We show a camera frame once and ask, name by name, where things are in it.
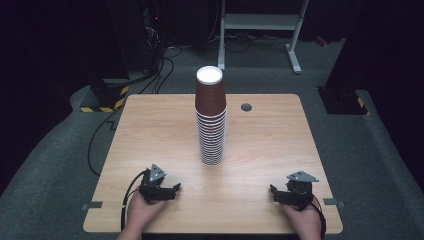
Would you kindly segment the black stand base yellow mark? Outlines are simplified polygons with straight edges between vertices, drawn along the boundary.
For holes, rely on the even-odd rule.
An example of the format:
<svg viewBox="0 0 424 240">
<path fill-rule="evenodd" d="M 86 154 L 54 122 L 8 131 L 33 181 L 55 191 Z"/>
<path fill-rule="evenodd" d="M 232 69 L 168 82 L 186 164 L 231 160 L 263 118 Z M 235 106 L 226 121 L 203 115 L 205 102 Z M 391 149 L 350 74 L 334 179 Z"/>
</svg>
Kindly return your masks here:
<svg viewBox="0 0 424 240">
<path fill-rule="evenodd" d="M 318 93 L 328 114 L 367 115 L 363 99 L 355 92 L 343 92 L 318 87 Z"/>
</svg>

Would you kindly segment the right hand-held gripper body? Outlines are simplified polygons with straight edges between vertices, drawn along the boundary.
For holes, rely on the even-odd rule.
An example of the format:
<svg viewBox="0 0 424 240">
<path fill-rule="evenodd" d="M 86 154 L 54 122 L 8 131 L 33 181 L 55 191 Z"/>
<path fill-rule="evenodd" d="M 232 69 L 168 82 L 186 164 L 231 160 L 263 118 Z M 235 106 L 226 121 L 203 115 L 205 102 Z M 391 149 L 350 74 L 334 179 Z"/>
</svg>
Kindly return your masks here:
<svg viewBox="0 0 424 240">
<path fill-rule="evenodd" d="M 304 172 L 297 171 L 287 176 L 289 179 L 286 184 L 290 193 L 289 205 L 297 206 L 303 210 L 313 201 L 312 183 L 318 182 L 319 179 Z"/>
</svg>

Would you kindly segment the stack of brown paper cups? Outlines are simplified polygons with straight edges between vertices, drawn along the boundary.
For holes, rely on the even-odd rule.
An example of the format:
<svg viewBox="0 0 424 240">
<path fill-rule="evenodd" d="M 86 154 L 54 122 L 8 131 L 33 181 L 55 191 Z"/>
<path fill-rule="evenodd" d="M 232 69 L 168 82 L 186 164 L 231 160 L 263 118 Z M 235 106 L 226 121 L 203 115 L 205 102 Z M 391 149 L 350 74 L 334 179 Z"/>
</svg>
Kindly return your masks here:
<svg viewBox="0 0 424 240">
<path fill-rule="evenodd" d="M 213 116 L 196 112 L 200 157 L 208 166 L 218 165 L 224 158 L 227 108 Z"/>
</svg>

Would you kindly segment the grey table edge bracket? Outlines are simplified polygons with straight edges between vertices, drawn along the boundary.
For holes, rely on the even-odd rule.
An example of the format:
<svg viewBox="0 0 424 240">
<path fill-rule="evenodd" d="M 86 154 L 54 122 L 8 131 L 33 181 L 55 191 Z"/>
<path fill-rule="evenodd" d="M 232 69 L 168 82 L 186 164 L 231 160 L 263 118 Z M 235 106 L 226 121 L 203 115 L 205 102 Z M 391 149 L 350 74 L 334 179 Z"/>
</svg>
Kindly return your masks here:
<svg viewBox="0 0 424 240">
<path fill-rule="evenodd" d="M 81 206 L 81 210 L 88 211 L 89 209 L 93 209 L 93 208 L 102 208 L 102 204 L 103 202 L 101 201 L 92 201 L 89 203 L 83 203 Z"/>
<path fill-rule="evenodd" d="M 344 201 L 336 198 L 324 198 L 323 201 L 325 205 L 334 205 L 339 208 L 344 208 L 346 206 Z"/>
</svg>

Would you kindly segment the person's left hand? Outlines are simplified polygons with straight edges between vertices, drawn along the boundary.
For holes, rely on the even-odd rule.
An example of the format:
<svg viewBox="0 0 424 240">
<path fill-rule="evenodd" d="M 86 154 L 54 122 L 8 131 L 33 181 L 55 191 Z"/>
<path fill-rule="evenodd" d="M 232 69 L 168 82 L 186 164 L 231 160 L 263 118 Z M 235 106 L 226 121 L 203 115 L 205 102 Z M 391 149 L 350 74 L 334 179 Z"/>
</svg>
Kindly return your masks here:
<svg viewBox="0 0 424 240">
<path fill-rule="evenodd" d="M 166 201 L 148 203 L 139 193 L 136 193 L 129 203 L 126 228 L 141 233 L 165 205 Z"/>
</svg>

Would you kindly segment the yellow black striped stand base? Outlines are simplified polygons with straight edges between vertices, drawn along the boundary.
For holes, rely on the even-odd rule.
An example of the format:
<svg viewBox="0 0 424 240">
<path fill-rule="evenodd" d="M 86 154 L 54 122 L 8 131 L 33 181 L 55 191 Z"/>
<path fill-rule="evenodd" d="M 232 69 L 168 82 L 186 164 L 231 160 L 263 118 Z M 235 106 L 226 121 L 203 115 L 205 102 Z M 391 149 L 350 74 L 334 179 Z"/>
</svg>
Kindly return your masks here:
<svg viewBox="0 0 424 240">
<path fill-rule="evenodd" d="M 129 87 L 122 84 L 107 84 L 101 80 L 90 86 L 80 104 L 82 112 L 114 112 L 124 102 Z"/>
</svg>

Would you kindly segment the white metal stand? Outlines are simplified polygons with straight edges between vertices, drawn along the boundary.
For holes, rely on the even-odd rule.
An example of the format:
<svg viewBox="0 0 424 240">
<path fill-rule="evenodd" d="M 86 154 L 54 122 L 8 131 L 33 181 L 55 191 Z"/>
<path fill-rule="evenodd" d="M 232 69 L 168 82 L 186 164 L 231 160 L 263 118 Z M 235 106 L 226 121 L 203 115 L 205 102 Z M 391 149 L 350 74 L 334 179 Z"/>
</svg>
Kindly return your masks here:
<svg viewBox="0 0 424 240">
<path fill-rule="evenodd" d="M 298 37 L 303 25 L 309 0 L 301 0 L 298 14 L 239 14 L 226 12 L 226 0 L 221 0 L 220 36 L 217 67 L 225 69 L 225 31 L 226 30 L 272 30 L 291 31 L 291 42 L 285 45 L 293 72 L 301 74 L 302 69 L 295 53 Z"/>
</svg>

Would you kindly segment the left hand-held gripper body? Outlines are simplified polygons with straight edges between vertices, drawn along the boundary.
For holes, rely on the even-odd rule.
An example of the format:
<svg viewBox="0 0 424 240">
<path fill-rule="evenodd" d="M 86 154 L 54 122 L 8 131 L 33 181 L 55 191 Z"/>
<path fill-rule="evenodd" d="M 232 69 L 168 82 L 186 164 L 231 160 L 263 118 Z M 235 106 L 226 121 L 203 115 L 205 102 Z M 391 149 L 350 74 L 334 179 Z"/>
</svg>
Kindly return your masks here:
<svg viewBox="0 0 424 240">
<path fill-rule="evenodd" d="M 139 193 L 146 202 L 163 201 L 161 196 L 163 193 L 168 192 L 161 187 L 167 173 L 156 164 L 152 164 L 150 169 L 147 169 L 141 180 Z"/>
</svg>

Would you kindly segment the person's right hand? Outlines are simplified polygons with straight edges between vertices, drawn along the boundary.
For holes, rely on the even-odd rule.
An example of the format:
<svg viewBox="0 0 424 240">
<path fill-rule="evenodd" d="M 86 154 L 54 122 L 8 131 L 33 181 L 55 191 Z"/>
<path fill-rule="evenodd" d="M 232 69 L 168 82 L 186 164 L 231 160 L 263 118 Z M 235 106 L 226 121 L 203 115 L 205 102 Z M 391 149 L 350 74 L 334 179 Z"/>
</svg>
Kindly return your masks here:
<svg viewBox="0 0 424 240">
<path fill-rule="evenodd" d="M 321 220 L 316 207 L 318 202 L 313 200 L 311 205 L 308 205 L 302 211 L 297 210 L 294 206 L 281 204 L 281 210 L 287 217 L 290 225 L 299 235 L 320 235 L 321 236 Z"/>
</svg>

